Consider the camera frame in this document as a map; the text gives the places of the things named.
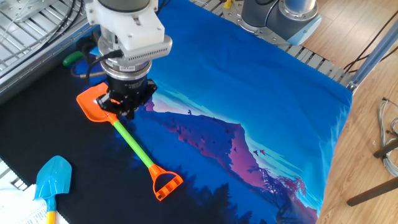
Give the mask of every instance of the cable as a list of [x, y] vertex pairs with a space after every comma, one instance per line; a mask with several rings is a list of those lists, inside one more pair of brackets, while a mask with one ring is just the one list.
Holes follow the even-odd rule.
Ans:
[[171, 0], [163, 0], [162, 4], [159, 6], [157, 12], [156, 12], [156, 16], [158, 16], [161, 12], [161, 10], [170, 3]]
[[[60, 24], [60, 26], [58, 27], [58, 29], [53, 33], [53, 35], [51, 36], [51, 38], [52, 38], [55, 34], [59, 33], [59, 32], [63, 29], [64, 25], [67, 24], [67, 22], [68, 22], [70, 16], [71, 16], [72, 13], [73, 13], [73, 8], [75, 7], [75, 4], [76, 4], [76, 0], [72, 0], [72, 4], [71, 4], [70, 8], [68, 9], [67, 15], [65, 16], [65, 18], [63, 18], [62, 23]], [[63, 31], [61, 34], [59, 34], [55, 39], [51, 40], [51, 42], [57, 40], [57, 39], [58, 39], [61, 35], [63, 35], [63, 34], [65, 34], [65, 31]]]
[[391, 101], [390, 99], [383, 97], [382, 100], [387, 100], [389, 103], [392, 103], [394, 106], [396, 106], [398, 108], [398, 104], [394, 103], [393, 101]]
[[269, 3], [271, 3], [272, 1], [274, 1], [274, 0], [265, 0], [264, 2], [261, 2], [260, 0], [256, 0], [256, 3], [260, 6], [265, 6]]
[[[396, 52], [397, 50], [398, 50], [398, 46], [395, 47], [393, 50], [391, 50], [391, 51], [390, 51], [386, 56], [384, 56], [382, 59], [380, 59], [380, 62], [382, 62], [384, 59], [388, 58], [388, 56], [392, 55], [392, 54], [393, 54], [394, 52]], [[370, 55], [370, 54], [368, 54], [367, 56], [361, 57], [360, 59], [358, 59], [358, 61], [368, 58], [369, 55]]]
[[79, 17], [79, 15], [80, 15], [82, 9], [83, 9], [83, 0], [80, 0], [80, 7], [79, 7], [79, 10], [77, 11], [77, 15], [75, 16], [75, 18], [73, 18], [73, 20], [71, 21], [71, 23], [69, 24], [69, 26], [68, 26], [65, 30], [63, 30], [63, 33], [68, 32], [68, 30], [69, 30], [70, 28], [72, 28], [72, 26], [74, 25], [74, 23], [77, 21], [77, 18]]
[[384, 30], [384, 28], [387, 27], [387, 25], [391, 22], [391, 20], [393, 20], [393, 18], [395, 18], [395, 16], [398, 14], [398, 11], [396, 11], [396, 13], [394, 13], [394, 15], [391, 16], [391, 18], [383, 25], [383, 27], [381, 28], [381, 30], [376, 34], [376, 36], [373, 38], [373, 40], [365, 47], [365, 49], [361, 52], [361, 54], [351, 63], [349, 63], [347, 66], [345, 66], [344, 69], [346, 69], [345, 73], [347, 73], [352, 67], [353, 65], [360, 61], [360, 58], [363, 54], [365, 54], [365, 52], [367, 51], [367, 49], [373, 44], [373, 42], [377, 39], [377, 37], [381, 34], [381, 32]]
[[398, 136], [398, 131], [396, 130], [396, 124], [398, 123], [398, 118], [394, 119], [391, 122], [391, 129], [392, 131]]
[[18, 19], [18, 17], [21, 15], [21, 13], [24, 11], [24, 9], [26, 8], [27, 4], [30, 2], [30, 0], [27, 0], [26, 3], [24, 4], [24, 7], [22, 7], [22, 9], [19, 11], [19, 13], [17, 14], [17, 16], [11, 21], [11, 23], [8, 25], [7, 29], [1, 34], [0, 36], [0, 42], [2, 41], [2, 39], [4, 38], [4, 36], [7, 34], [7, 31], [10, 29], [10, 27], [12, 26], [12, 24], [15, 22], [16, 19]]
[[100, 57], [97, 58], [94, 62], [91, 62], [91, 63], [90, 63], [90, 66], [89, 66], [88, 69], [87, 69], [87, 73], [86, 73], [87, 85], [88, 85], [88, 86], [91, 86], [91, 85], [90, 85], [90, 73], [91, 73], [91, 70], [93, 69], [93, 67], [94, 67], [98, 62], [103, 61], [103, 60], [106, 60], [106, 59], [108, 59], [108, 58], [118, 58], [118, 57], [123, 57], [123, 52], [122, 52], [122, 50], [115, 50], [115, 51], [112, 51], [112, 52], [110, 52], [110, 53], [108, 53], [108, 54], [106, 54], [106, 55], [104, 55], [104, 56], [100, 56]]
[[[389, 144], [391, 141], [395, 140], [395, 139], [390, 139], [386, 143], [386, 137], [384, 135], [383, 117], [384, 117], [384, 112], [386, 110], [386, 106], [387, 106], [388, 102], [389, 102], [388, 99], [383, 98], [383, 100], [381, 101], [380, 106], [379, 106], [379, 125], [380, 125], [380, 130], [381, 130], [381, 132], [380, 132], [381, 147], [384, 147], [387, 144]], [[390, 154], [391, 154], [391, 151], [388, 152], [383, 159], [384, 167], [386, 167], [386, 169], [388, 170], [388, 172], [390, 172], [391, 175], [393, 175], [394, 177], [398, 177], [398, 167], [391, 161]]]
[[[77, 62], [75, 62], [75, 64], [74, 64], [74, 65], [72, 66], [72, 68], [70, 69], [70, 75], [71, 75], [71, 76], [73, 76], [73, 77], [75, 77], [75, 78], [86, 78], [86, 74], [81, 74], [81, 75], [79, 75], [79, 74], [76, 74], [76, 72], [75, 72], [77, 65], [78, 65], [81, 61], [83, 61], [83, 60], [84, 60], [84, 59], [82, 58], [82, 59], [78, 60]], [[95, 72], [95, 73], [91, 73], [91, 74], [90, 74], [90, 77], [98, 77], [98, 76], [102, 76], [102, 75], [106, 75], [106, 72]]]

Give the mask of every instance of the blue toy shovel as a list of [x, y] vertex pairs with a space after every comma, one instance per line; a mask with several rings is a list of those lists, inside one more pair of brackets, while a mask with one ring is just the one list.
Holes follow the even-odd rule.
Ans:
[[61, 156], [51, 158], [37, 174], [35, 199], [42, 198], [47, 203], [46, 224], [55, 223], [55, 195], [69, 193], [71, 176], [72, 167]]

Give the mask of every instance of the black cable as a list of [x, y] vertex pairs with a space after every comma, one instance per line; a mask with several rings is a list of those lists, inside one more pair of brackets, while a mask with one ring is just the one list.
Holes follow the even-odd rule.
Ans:
[[88, 64], [91, 64], [92, 62], [95, 61], [95, 57], [90, 57], [90, 52], [95, 48], [97, 44], [95, 42], [87, 42], [86, 44], [83, 45], [83, 47], [80, 50], [80, 52], [83, 54], [83, 58], [86, 59], [86, 62]]
[[71, 16], [72, 13], [73, 13], [73, 8], [75, 7], [75, 4], [76, 4], [76, 0], [72, 0], [72, 5], [71, 5], [71, 8], [70, 8], [68, 14], [65, 16], [65, 18], [63, 19], [63, 21], [62, 21], [60, 27], [58, 27], [58, 29], [55, 31], [55, 33], [54, 33], [53, 35], [55, 35], [57, 32], [59, 32], [60, 30], [62, 30], [63, 26], [68, 22], [70, 16]]
[[[75, 62], [75, 64], [72, 66], [72, 68], [70, 69], [70, 75], [75, 77], [75, 78], [86, 78], [86, 74], [76, 74], [75, 70], [78, 66], [78, 64], [83, 61], [84, 58], [79, 59], [77, 62]], [[102, 75], [106, 75], [106, 72], [95, 72], [95, 73], [91, 73], [90, 77], [98, 77], [98, 76], [102, 76]]]
[[[382, 59], [380, 59], [379, 62], [382, 62], [384, 59], [388, 58], [388, 56], [392, 55], [392, 54], [393, 54], [394, 52], [396, 52], [397, 50], [398, 50], [398, 46], [395, 47], [393, 50], [391, 50], [391, 51], [390, 51], [386, 56], [384, 56]], [[349, 71], [349, 72], [352, 73], [352, 72], [357, 72], [357, 71], [358, 71], [358, 69], [352, 70], [352, 71]]]
[[169, 2], [170, 2], [170, 0], [163, 0], [162, 1], [162, 4], [160, 4], [159, 8], [157, 9], [156, 16], [158, 16], [160, 14], [160, 12], [163, 9], [163, 7], [165, 7]]
[[273, 2], [274, 0], [265, 0], [264, 2], [261, 2], [261, 0], [256, 0], [256, 3], [260, 6], [265, 6], [271, 2]]
[[106, 59], [108, 59], [108, 58], [118, 58], [118, 57], [123, 57], [123, 52], [122, 52], [122, 50], [115, 50], [115, 51], [112, 51], [112, 52], [110, 52], [110, 53], [108, 53], [108, 54], [106, 54], [106, 55], [104, 55], [104, 56], [100, 56], [100, 57], [97, 58], [94, 62], [91, 62], [91, 63], [90, 63], [90, 66], [89, 66], [88, 69], [87, 69], [87, 73], [86, 73], [87, 85], [88, 85], [88, 86], [91, 86], [91, 85], [90, 85], [90, 73], [91, 73], [91, 70], [93, 69], [93, 67], [94, 67], [98, 62], [103, 61], [103, 60], [106, 60]]
[[360, 58], [363, 54], [365, 54], [365, 52], [367, 51], [367, 49], [373, 44], [373, 42], [377, 39], [377, 37], [381, 34], [381, 32], [384, 30], [384, 28], [387, 27], [387, 25], [391, 22], [391, 20], [393, 20], [393, 18], [395, 18], [395, 16], [398, 14], [398, 11], [396, 11], [396, 13], [394, 13], [394, 15], [391, 16], [391, 18], [384, 24], [384, 26], [381, 28], [381, 30], [376, 34], [376, 36], [373, 38], [373, 40], [368, 44], [368, 46], [365, 47], [365, 49], [361, 52], [361, 54], [351, 63], [349, 63], [346, 67], [348, 67], [346, 69], [346, 73], [349, 72], [349, 70], [354, 66], [354, 64], [358, 61], [360, 61]]
[[75, 18], [72, 20], [72, 22], [69, 24], [69, 26], [68, 26], [65, 30], [63, 30], [63, 33], [68, 32], [68, 30], [69, 30], [70, 28], [72, 28], [72, 26], [74, 25], [74, 23], [77, 21], [77, 18], [79, 17], [79, 15], [80, 15], [82, 9], [83, 9], [83, 0], [80, 0], [80, 7], [79, 7], [79, 11], [77, 12], [77, 15], [76, 15]]

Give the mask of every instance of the white cable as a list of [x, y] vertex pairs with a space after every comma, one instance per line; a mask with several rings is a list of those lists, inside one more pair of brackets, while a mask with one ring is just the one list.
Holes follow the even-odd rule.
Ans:
[[[386, 110], [387, 104], [388, 104], [388, 101], [383, 100], [379, 107], [379, 124], [380, 124], [380, 130], [381, 130], [380, 138], [381, 138], [381, 146], [382, 147], [386, 146], [391, 141], [395, 140], [395, 139], [390, 139], [390, 140], [388, 140], [388, 142], [386, 142], [386, 137], [384, 135], [383, 117], [384, 117], [384, 112]], [[386, 167], [386, 169], [388, 170], [388, 172], [390, 172], [391, 175], [393, 175], [394, 177], [398, 177], [398, 167], [391, 161], [390, 154], [391, 154], [391, 151], [388, 152], [386, 154], [385, 158], [383, 159], [384, 167]]]
[[7, 34], [7, 31], [10, 29], [10, 27], [13, 25], [13, 23], [15, 22], [16, 19], [18, 19], [18, 17], [21, 15], [21, 13], [24, 11], [24, 9], [26, 8], [27, 4], [30, 2], [30, 0], [27, 0], [26, 3], [24, 4], [24, 7], [22, 7], [22, 9], [18, 12], [17, 16], [11, 21], [11, 23], [8, 25], [7, 29], [4, 31], [4, 33], [1, 34], [0, 36], [0, 42], [2, 41], [2, 39], [4, 38], [4, 36]]

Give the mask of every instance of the wire shelf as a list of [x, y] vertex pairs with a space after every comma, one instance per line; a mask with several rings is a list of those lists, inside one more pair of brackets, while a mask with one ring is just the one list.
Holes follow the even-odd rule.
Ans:
[[[0, 0], [0, 6], [5, 5], [6, 1]], [[66, 21], [66, 24], [60, 30], [59, 34], [54, 32], [59, 28], [65, 17], [67, 16], [72, 0], [58, 0], [47, 6], [45, 9], [34, 14], [24, 22], [13, 22], [10, 14], [5, 10], [10, 7], [2, 7], [0, 11], [0, 78], [14, 67], [18, 66], [28, 55], [39, 50], [44, 43], [56, 38], [66, 29], [74, 18], [78, 15], [80, 1], [75, 1], [72, 14]], [[81, 16], [85, 15], [85, 11], [81, 11]]]

